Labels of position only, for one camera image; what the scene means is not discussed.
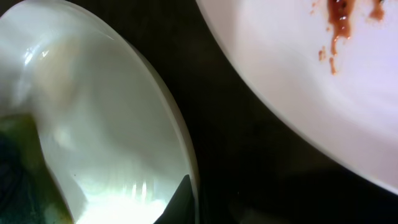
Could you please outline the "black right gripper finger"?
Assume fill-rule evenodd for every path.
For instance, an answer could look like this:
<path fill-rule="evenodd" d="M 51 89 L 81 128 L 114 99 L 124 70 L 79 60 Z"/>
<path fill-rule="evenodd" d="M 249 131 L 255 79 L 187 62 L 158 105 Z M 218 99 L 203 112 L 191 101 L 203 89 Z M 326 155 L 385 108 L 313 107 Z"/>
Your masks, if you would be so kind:
<path fill-rule="evenodd" d="M 186 175 L 163 214 L 154 224 L 194 224 L 195 223 L 195 199 L 189 175 Z"/>

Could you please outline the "white plate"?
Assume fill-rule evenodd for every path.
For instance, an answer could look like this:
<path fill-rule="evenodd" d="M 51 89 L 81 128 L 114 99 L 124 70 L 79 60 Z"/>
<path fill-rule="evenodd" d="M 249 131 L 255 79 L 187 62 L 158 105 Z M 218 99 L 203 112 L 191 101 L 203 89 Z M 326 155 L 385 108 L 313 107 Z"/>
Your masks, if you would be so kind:
<path fill-rule="evenodd" d="M 155 68 L 110 25 L 68 1 L 1 15 L 1 116 L 35 122 L 73 223 L 154 223 L 198 167 L 181 112 Z"/>

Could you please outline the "green yellow sponge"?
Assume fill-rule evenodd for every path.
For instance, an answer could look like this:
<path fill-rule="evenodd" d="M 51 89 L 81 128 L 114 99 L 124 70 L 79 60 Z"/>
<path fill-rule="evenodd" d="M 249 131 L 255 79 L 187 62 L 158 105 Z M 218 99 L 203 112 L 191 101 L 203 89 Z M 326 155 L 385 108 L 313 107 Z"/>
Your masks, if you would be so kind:
<path fill-rule="evenodd" d="M 73 223 L 48 170 L 34 120 L 1 118 L 1 223 Z"/>

